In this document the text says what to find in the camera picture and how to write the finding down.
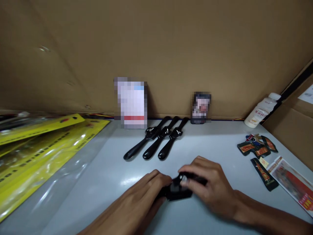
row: blurred box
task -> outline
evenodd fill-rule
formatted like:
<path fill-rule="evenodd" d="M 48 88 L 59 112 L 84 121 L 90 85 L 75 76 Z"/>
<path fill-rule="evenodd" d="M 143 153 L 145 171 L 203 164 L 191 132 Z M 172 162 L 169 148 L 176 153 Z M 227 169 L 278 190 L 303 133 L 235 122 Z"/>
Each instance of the blurred box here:
<path fill-rule="evenodd" d="M 117 93 L 118 108 L 114 117 L 121 121 L 121 128 L 147 128 L 147 84 L 131 77 L 114 78 L 114 89 Z"/>

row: small snack packet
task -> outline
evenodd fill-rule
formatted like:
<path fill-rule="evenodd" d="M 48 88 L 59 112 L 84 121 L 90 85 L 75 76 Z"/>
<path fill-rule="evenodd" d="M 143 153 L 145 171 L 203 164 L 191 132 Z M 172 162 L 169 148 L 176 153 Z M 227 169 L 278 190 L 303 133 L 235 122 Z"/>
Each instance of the small snack packet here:
<path fill-rule="evenodd" d="M 259 162 L 262 164 L 262 166 L 264 166 L 265 169 L 268 167 L 269 163 L 265 161 L 262 157 L 260 157 Z"/>
<path fill-rule="evenodd" d="M 248 155 L 252 151 L 252 149 L 255 149 L 255 146 L 251 143 L 251 141 L 237 144 L 237 147 L 244 156 Z"/>
<path fill-rule="evenodd" d="M 270 173 L 268 173 L 268 171 L 264 168 L 264 166 L 262 166 L 257 158 L 252 158 L 250 161 L 252 162 L 254 168 L 258 172 L 268 191 L 272 191 L 278 187 L 278 182 L 273 178 L 273 176 L 270 175 Z"/>
<path fill-rule="evenodd" d="M 259 146 L 253 150 L 255 156 L 260 159 L 260 157 L 266 157 L 271 154 L 271 151 L 266 145 Z"/>
<path fill-rule="evenodd" d="M 278 150 L 275 146 L 275 144 L 273 144 L 272 141 L 270 141 L 269 138 L 265 137 L 265 136 L 261 136 L 263 142 L 265 143 L 265 145 L 269 148 L 269 150 L 271 150 L 272 152 L 278 153 Z"/>

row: yellow plastic bag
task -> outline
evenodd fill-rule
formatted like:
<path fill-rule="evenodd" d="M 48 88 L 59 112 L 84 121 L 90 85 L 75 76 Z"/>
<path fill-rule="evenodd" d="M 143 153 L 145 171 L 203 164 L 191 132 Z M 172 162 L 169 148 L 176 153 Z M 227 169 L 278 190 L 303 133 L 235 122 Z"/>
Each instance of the yellow plastic bag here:
<path fill-rule="evenodd" d="M 0 222 L 109 122 L 86 119 L 84 122 L 37 136 L 1 157 Z"/>

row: plastic bottle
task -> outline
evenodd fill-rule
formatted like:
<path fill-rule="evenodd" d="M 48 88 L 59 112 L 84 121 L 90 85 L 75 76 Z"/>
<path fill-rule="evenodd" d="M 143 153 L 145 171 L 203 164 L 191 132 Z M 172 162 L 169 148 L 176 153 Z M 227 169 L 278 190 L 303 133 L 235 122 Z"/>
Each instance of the plastic bottle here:
<path fill-rule="evenodd" d="M 280 99 L 280 95 L 276 93 L 271 93 L 267 98 L 264 98 L 245 119 L 245 124 L 248 127 L 255 128 L 260 121 L 273 111 L 278 99 Z"/>

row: smartphone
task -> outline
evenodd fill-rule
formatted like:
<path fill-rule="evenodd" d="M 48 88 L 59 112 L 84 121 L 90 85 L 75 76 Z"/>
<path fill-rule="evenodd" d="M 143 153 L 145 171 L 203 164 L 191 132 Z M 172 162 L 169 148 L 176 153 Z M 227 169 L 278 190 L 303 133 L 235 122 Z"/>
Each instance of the smartphone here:
<path fill-rule="evenodd" d="M 191 124 L 203 124 L 211 119 L 208 117 L 211 103 L 209 92 L 195 92 L 191 109 Z"/>

